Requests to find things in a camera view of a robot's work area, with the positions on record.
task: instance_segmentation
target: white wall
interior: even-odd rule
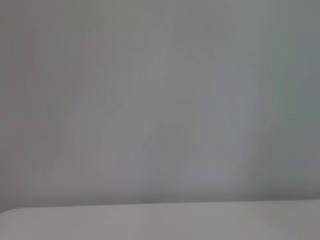
[[[320,4],[0,2],[0,211],[320,197]]]

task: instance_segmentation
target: gray wall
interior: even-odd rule
[[[319,198],[319,7],[0,1],[0,211]]]

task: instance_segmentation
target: white surface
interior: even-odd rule
[[[1,240],[319,240],[320,200],[22,208]]]
[[[0,0],[0,212],[320,198],[319,0]]]

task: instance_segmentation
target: white table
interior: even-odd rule
[[[320,200],[21,208],[0,240],[320,240]]]

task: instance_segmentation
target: wall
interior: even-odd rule
[[[0,211],[320,197],[317,1],[0,3]]]

